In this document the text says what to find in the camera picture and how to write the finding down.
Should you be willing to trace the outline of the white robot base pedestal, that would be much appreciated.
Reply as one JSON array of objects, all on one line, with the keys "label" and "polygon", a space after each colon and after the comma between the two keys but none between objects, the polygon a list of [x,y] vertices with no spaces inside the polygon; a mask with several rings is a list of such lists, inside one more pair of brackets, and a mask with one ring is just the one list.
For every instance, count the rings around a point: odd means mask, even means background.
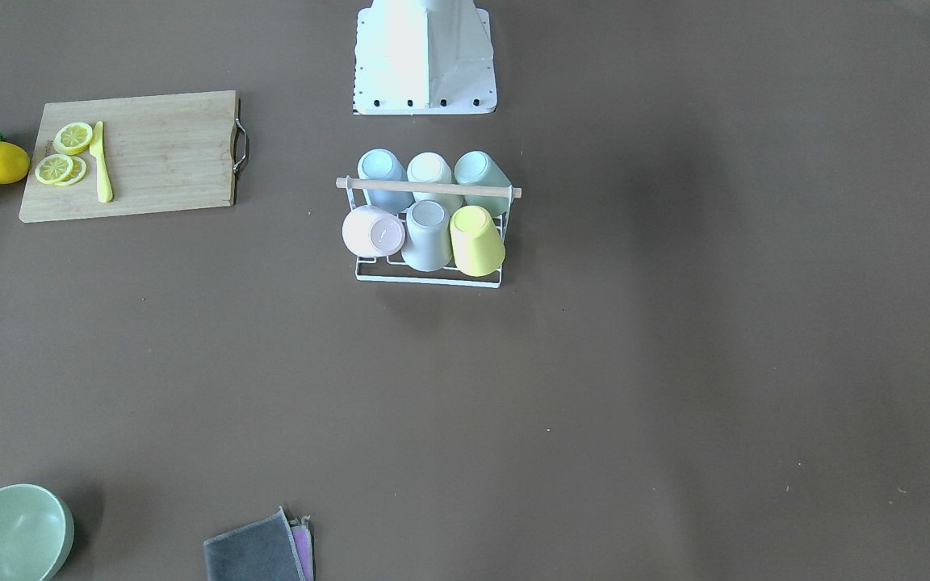
[{"label": "white robot base pedestal", "polygon": [[472,1],[373,1],[357,13],[354,56],[356,115],[497,109],[491,18]]}]

